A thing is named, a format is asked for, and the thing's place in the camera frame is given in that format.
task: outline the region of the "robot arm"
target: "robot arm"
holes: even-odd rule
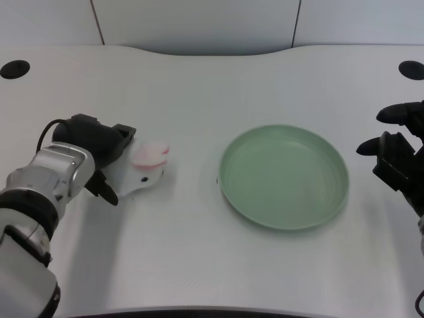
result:
[[[378,113],[377,120],[405,125],[411,134],[424,142],[424,101],[386,107]],[[424,147],[415,153],[400,132],[390,134],[386,131],[381,137],[361,144],[356,152],[363,156],[377,156],[377,164],[372,170],[374,174],[393,190],[400,190],[418,214],[424,254]]]
[[[118,203],[100,169],[119,158],[135,131],[76,115],[56,128],[53,142],[28,166],[8,176],[0,193],[0,317],[53,316],[60,289],[47,268],[52,235],[83,187]]]

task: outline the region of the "plate rim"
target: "plate rim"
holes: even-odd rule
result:
[[[268,223],[259,221],[259,220],[255,219],[254,217],[251,217],[250,215],[246,215],[245,213],[243,213],[242,212],[242,209],[240,209],[239,207],[237,207],[237,205],[234,204],[233,201],[231,201],[230,196],[225,191],[225,187],[223,186],[224,183],[222,181],[223,161],[225,159],[225,156],[226,156],[227,152],[229,151],[229,148],[231,148],[231,146],[236,141],[238,141],[240,138],[242,138],[244,135],[246,135],[248,133],[251,133],[252,131],[259,130],[259,129],[265,129],[265,128],[272,128],[272,127],[291,128],[291,129],[296,129],[296,130],[299,130],[299,131],[304,131],[304,132],[307,132],[309,134],[312,134],[312,135],[320,138],[324,142],[326,142],[336,152],[337,156],[341,159],[341,162],[343,164],[344,171],[346,172],[346,191],[343,194],[343,199],[341,200],[341,202],[324,219],[321,219],[320,221],[317,221],[317,222],[314,222],[312,224],[309,224],[308,226],[300,226],[300,227],[289,227],[289,228],[286,228],[286,227],[278,227],[278,226],[270,225]],[[218,181],[219,181],[219,187],[221,188],[221,191],[224,193],[225,198],[231,204],[231,207],[237,211],[237,213],[240,213],[243,217],[246,217],[247,219],[251,220],[254,223],[257,223],[259,225],[262,225],[263,227],[268,227],[270,229],[276,229],[276,230],[281,230],[281,231],[298,231],[298,230],[310,229],[312,227],[317,227],[319,225],[322,225],[322,224],[326,223],[327,221],[331,220],[333,217],[335,217],[337,214],[339,214],[344,209],[344,207],[346,206],[346,203],[348,201],[348,194],[349,194],[349,190],[350,190],[350,176],[349,176],[349,170],[347,168],[346,162],[343,159],[343,157],[341,156],[340,152],[327,139],[323,138],[322,136],[320,136],[320,135],[318,135],[318,134],[316,134],[314,132],[311,132],[311,131],[309,131],[307,129],[304,129],[304,128],[300,128],[300,127],[293,126],[293,125],[279,125],[279,124],[276,124],[276,125],[262,125],[262,126],[259,126],[259,127],[254,127],[254,128],[248,129],[245,132],[242,132],[236,138],[234,138],[229,143],[229,145],[225,148],[225,150],[223,152],[223,155],[221,157],[221,160],[219,162]]]

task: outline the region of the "round hole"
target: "round hole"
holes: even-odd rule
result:
[[[5,64],[0,69],[0,76],[6,80],[14,80],[24,76],[29,71],[29,63],[27,61],[17,60]]]
[[[411,80],[424,80],[424,65],[420,62],[404,61],[399,64],[399,72]]]

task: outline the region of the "white table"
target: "white table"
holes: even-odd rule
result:
[[[424,98],[398,72],[418,46],[312,46],[246,57],[181,57],[111,46],[0,50],[0,179],[32,158],[45,124],[76,113],[167,140],[163,180],[111,207],[86,193],[52,241],[63,316],[168,306],[231,306],[312,317],[417,317],[424,288],[417,217],[356,147],[402,127],[375,120]],[[281,233],[224,201],[224,148],[252,127],[283,123],[332,143],[350,172],[344,213],[312,231]]]

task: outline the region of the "white rabbit toy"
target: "white rabbit toy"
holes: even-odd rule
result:
[[[163,175],[170,147],[164,142],[133,140],[121,157],[102,169],[118,197],[154,185]]]

